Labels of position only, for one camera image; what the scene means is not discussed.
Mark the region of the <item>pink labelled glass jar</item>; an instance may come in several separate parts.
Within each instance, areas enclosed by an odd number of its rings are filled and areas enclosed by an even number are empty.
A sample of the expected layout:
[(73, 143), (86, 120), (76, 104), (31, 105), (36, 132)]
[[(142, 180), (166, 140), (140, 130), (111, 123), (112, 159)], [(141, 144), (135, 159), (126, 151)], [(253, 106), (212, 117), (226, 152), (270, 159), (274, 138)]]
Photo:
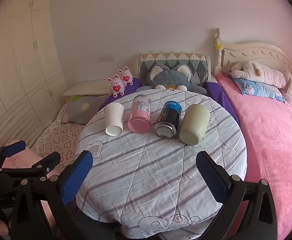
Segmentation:
[(134, 98), (128, 128), (134, 133), (147, 133), (151, 123), (150, 99), (146, 95), (138, 95)]

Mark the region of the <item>cream wardrobe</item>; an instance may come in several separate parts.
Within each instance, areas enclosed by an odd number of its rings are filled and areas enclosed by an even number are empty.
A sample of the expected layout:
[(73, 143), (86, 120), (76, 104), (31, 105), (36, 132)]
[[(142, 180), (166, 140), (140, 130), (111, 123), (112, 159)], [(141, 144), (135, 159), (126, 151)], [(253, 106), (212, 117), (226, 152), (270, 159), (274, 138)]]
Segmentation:
[(0, 1), (0, 146), (28, 146), (64, 105), (49, 0)]

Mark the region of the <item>striped white quilt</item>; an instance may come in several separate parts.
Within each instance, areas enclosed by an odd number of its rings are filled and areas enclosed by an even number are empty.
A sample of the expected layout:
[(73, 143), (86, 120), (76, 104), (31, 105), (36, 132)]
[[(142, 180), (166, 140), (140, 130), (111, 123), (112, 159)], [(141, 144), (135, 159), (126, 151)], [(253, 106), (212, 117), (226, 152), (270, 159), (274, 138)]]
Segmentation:
[(159, 137), (154, 129), (137, 134), (127, 127), (110, 137), (104, 111), (99, 111), (78, 138), (77, 152), (91, 151), (94, 161), (77, 194), (77, 206), (91, 219), (119, 222), (127, 238), (195, 239), (221, 208), (196, 168), (196, 155), (205, 151), (229, 174), (244, 178), (243, 134), (231, 114), (207, 96), (156, 89), (144, 95), (150, 99), (152, 123), (170, 100), (182, 109), (193, 104), (206, 107), (210, 118), (203, 139), (187, 146), (178, 137)]

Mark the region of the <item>heart patterned sheet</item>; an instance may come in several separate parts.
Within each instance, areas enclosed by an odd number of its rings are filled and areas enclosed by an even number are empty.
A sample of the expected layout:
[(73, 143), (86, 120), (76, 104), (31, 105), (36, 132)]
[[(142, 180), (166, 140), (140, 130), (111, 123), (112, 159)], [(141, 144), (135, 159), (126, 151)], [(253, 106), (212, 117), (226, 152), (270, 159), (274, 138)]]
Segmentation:
[(31, 148), (42, 158), (55, 151), (58, 152), (61, 157), (60, 163), (55, 167), (55, 171), (58, 174), (75, 161), (75, 149), (78, 138), (85, 127), (83, 124), (73, 122), (63, 123), (63, 118), (67, 116), (66, 106), (67, 103), (62, 107), (56, 119), (41, 133)]

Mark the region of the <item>white pink pig plush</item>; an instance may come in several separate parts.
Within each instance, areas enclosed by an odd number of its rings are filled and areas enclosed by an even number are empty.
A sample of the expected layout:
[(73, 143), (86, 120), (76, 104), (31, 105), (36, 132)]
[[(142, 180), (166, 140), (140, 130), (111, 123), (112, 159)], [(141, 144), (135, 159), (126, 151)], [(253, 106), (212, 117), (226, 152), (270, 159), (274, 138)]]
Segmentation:
[(256, 61), (242, 61), (231, 67), (230, 74), (233, 78), (264, 83), (284, 90), (292, 96), (292, 74), (288, 71), (281, 72)]

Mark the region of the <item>pale green ceramic cup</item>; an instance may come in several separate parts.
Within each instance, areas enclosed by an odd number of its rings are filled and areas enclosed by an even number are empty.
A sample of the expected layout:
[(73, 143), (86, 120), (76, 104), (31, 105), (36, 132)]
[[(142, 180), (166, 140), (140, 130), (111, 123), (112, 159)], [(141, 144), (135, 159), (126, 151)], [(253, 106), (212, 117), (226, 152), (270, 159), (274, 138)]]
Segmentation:
[(179, 138), (187, 145), (197, 145), (206, 133), (210, 119), (209, 110), (200, 104), (190, 105), (183, 118)]

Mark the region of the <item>black blue drink can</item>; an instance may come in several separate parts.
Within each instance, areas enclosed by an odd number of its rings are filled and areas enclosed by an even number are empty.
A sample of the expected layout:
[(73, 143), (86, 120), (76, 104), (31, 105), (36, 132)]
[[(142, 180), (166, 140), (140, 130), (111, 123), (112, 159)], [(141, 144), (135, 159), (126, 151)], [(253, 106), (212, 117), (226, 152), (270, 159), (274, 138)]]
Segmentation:
[(167, 101), (154, 126), (157, 135), (166, 139), (175, 137), (181, 112), (182, 107), (178, 102)]

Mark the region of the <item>pink bunny plush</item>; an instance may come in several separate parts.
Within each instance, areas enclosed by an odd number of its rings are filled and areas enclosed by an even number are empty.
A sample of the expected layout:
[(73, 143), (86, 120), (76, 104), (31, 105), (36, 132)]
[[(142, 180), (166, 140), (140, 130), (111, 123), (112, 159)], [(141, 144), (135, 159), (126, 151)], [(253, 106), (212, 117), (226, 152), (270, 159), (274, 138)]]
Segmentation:
[(114, 78), (107, 78), (107, 81), (110, 82), (110, 92), (114, 98), (117, 98), (118, 95), (124, 95), (125, 85), (117, 74)]
[(128, 67), (124, 67), (123, 70), (119, 69), (118, 72), (121, 74), (120, 77), (121, 77), (121, 80), (123, 82), (123, 84), (126, 86), (126, 85), (133, 85), (133, 76), (132, 76), (132, 73), (130, 72), (129, 68)]

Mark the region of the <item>pink fleece blanket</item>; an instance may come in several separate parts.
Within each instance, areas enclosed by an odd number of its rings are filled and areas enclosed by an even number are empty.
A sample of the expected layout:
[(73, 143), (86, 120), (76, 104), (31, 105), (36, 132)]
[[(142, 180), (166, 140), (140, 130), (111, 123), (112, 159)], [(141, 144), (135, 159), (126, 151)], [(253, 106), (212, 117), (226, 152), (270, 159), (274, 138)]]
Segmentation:
[(292, 107), (275, 99), (243, 95), (224, 73), (215, 78), (235, 110), (246, 142), (245, 179), (270, 183), (278, 239), (285, 239), (292, 231)]

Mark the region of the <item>pink bunny plush front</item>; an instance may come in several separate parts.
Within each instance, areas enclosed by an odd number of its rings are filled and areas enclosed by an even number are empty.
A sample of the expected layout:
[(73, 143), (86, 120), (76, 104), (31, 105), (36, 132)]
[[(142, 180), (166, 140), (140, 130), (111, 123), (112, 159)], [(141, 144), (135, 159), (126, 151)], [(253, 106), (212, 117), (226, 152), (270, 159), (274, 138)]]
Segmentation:
[(124, 95), (125, 85), (117, 74), (114, 78), (107, 78), (107, 81), (110, 82), (110, 92), (114, 98), (117, 98), (118, 95)]

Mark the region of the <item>grey daisy pillow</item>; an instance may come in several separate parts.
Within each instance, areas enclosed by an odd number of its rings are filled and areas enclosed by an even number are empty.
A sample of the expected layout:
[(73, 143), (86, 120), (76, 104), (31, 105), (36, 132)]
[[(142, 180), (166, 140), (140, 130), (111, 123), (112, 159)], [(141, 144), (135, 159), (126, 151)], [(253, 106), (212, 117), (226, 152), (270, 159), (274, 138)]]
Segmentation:
[(64, 109), (62, 123), (69, 122), (86, 125), (98, 112), (99, 107), (108, 98), (104, 96), (82, 96), (79, 99), (68, 102)]

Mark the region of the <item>yellow star sticker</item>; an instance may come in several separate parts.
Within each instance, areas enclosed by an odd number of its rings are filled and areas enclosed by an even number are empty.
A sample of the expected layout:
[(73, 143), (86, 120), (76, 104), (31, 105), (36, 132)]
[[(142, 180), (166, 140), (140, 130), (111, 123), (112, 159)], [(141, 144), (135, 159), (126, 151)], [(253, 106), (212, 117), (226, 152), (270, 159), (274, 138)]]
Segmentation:
[(222, 50), (223, 49), (223, 44), (222, 43), (215, 43), (214, 47), (216, 50)]

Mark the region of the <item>diamond patterned cushion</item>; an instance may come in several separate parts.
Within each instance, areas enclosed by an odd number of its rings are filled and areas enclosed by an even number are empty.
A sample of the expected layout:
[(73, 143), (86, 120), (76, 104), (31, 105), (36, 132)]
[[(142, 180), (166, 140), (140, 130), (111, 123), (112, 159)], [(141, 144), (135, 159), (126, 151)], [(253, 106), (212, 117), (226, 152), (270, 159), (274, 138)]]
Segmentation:
[(176, 52), (152, 52), (142, 53), (139, 57), (139, 78), (145, 84), (147, 75), (156, 64), (163, 64), (173, 69), (179, 64), (189, 66), (194, 83), (202, 86), (211, 78), (211, 61), (205, 54), (176, 53)]

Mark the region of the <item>pink bunny plush rear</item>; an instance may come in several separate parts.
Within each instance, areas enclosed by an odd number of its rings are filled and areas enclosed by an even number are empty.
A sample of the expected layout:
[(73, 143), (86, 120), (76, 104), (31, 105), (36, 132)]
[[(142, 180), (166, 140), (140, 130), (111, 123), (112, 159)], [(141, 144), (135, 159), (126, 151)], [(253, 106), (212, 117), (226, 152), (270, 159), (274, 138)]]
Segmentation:
[(123, 70), (119, 69), (118, 72), (121, 74), (120, 77), (121, 77), (121, 80), (123, 82), (123, 84), (126, 86), (126, 85), (133, 85), (133, 76), (132, 76), (132, 73), (130, 72), (129, 68), (128, 67), (124, 67)]

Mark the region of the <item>grey cat plush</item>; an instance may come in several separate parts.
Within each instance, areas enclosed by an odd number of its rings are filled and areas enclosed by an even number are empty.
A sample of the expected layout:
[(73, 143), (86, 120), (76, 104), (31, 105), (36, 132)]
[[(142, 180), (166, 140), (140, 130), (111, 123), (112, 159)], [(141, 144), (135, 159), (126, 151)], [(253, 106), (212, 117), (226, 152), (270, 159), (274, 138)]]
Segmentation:
[(144, 85), (152, 89), (181, 90), (208, 95), (205, 88), (195, 84), (193, 74), (185, 64), (179, 64), (173, 69), (161, 63), (154, 65)]

